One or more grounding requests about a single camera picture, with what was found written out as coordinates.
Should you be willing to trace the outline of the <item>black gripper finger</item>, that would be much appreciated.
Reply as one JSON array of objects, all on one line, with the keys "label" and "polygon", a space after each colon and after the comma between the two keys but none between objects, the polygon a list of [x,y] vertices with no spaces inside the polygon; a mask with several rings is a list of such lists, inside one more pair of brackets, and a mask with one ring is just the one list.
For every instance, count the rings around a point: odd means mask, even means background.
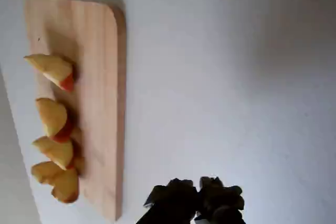
[{"label": "black gripper finger", "polygon": [[224,186],[219,177],[201,177],[196,223],[244,223],[241,187]]},{"label": "black gripper finger", "polygon": [[198,205],[198,195],[192,180],[174,178],[167,185],[156,185],[144,207],[147,212],[138,224],[190,223]]}]

